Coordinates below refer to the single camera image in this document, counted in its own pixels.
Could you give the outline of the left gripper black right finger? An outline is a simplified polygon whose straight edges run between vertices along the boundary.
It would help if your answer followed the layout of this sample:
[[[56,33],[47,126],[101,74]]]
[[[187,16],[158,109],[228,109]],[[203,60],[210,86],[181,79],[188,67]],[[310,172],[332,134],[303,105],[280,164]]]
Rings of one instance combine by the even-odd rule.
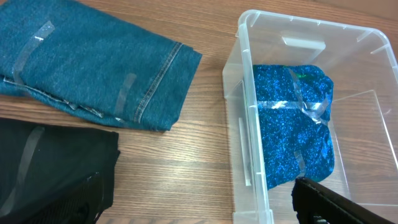
[[[393,224],[306,177],[296,178],[292,205],[300,224]]]

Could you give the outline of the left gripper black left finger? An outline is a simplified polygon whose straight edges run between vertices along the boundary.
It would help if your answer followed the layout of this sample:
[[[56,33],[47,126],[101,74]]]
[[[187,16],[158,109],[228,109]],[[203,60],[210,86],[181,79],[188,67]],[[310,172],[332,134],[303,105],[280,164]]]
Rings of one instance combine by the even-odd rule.
[[[96,223],[104,211],[104,183],[99,173],[51,195],[28,224]]]

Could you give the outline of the black cloth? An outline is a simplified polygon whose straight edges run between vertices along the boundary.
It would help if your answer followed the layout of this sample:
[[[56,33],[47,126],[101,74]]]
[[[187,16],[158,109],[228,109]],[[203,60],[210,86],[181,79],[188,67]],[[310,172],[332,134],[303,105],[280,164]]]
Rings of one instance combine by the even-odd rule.
[[[114,198],[119,134],[1,119],[1,223],[28,223],[48,198],[94,173]]]

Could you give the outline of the blue sparkly cloth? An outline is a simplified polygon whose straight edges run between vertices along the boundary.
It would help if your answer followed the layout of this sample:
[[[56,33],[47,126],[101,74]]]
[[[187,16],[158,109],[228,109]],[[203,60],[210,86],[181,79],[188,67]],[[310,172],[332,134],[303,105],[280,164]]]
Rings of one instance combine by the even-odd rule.
[[[334,83],[314,65],[253,65],[268,189],[335,168],[328,123]]]

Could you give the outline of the blue denim jeans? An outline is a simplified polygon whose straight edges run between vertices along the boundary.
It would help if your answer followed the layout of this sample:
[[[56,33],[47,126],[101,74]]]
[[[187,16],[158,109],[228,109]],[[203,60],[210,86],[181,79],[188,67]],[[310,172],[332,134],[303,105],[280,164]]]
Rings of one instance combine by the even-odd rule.
[[[1,5],[1,93],[94,123],[170,130],[200,60],[192,47],[78,1]]]

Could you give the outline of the clear plastic storage bin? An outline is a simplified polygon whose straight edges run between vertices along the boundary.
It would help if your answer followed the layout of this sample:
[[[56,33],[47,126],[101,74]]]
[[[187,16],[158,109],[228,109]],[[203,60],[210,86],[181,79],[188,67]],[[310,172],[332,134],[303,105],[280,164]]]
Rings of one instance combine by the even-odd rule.
[[[256,64],[315,65],[334,83],[335,169],[323,185],[397,221],[397,61],[379,30],[248,10],[223,69],[235,223],[296,223],[293,182],[268,189]]]

